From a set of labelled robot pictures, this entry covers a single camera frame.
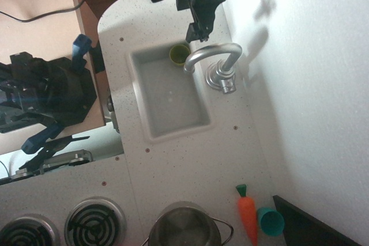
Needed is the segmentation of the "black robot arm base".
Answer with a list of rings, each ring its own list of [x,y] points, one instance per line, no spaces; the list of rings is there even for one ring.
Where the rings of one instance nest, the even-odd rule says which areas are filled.
[[[1,64],[1,133],[34,124],[45,126],[29,137],[21,149],[35,157],[22,169],[38,170],[55,150],[47,146],[66,127],[82,123],[97,94],[84,55],[92,41],[80,34],[72,46],[71,58],[46,61],[28,52],[10,56],[10,64]]]

